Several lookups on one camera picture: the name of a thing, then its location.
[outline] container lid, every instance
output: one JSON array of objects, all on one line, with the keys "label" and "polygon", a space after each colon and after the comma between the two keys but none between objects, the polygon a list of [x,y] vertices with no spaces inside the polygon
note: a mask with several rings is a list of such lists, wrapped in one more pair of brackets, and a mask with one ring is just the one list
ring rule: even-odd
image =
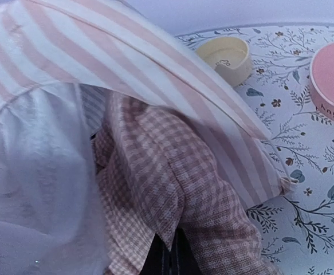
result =
[{"label": "container lid", "polygon": [[324,46],[315,54],[311,78],[316,91],[334,106],[334,43]]},{"label": "container lid", "polygon": [[230,85],[244,82],[252,72],[249,46],[238,37],[219,37],[203,44],[197,55]]}]

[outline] floral tablecloth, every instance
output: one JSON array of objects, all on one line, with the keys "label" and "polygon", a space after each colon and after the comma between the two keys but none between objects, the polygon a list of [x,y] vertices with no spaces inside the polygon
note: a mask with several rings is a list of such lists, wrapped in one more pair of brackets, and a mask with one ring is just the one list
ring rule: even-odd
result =
[{"label": "floral tablecloth", "polygon": [[300,181],[294,196],[247,211],[262,232],[262,255],[285,274],[334,275],[334,122],[316,111],[308,91],[311,57],[334,41],[334,26],[228,28],[178,38],[195,50],[219,36],[249,43],[254,71],[236,91],[273,132]]}]

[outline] cream round container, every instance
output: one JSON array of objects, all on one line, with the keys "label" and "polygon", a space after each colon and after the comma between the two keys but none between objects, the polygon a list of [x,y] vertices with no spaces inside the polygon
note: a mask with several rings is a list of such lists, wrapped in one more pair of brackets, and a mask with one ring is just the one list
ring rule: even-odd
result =
[{"label": "cream round container", "polygon": [[310,67],[310,90],[317,110],[334,121],[334,43],[313,56]]},{"label": "cream round container", "polygon": [[240,38],[215,38],[201,45],[196,54],[233,87],[252,73],[249,46]]}]

